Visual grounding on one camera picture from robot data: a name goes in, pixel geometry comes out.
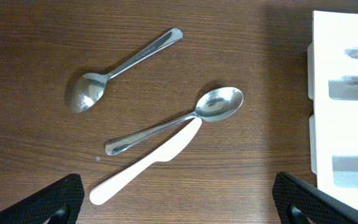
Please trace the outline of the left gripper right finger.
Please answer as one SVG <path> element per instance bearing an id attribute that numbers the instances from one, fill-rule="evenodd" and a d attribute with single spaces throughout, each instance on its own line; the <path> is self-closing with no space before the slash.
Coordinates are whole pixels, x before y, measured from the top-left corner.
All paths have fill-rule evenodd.
<path id="1" fill-rule="evenodd" d="M 358 210 L 287 172 L 276 174 L 272 196 L 285 224 L 358 224 Z"/>

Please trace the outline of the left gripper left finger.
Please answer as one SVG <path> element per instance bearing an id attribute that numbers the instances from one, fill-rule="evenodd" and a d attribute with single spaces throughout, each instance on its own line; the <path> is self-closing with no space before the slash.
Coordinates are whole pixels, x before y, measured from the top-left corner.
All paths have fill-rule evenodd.
<path id="1" fill-rule="evenodd" d="M 69 174 L 0 211 L 0 223 L 75 224 L 85 190 L 79 174 Z"/>

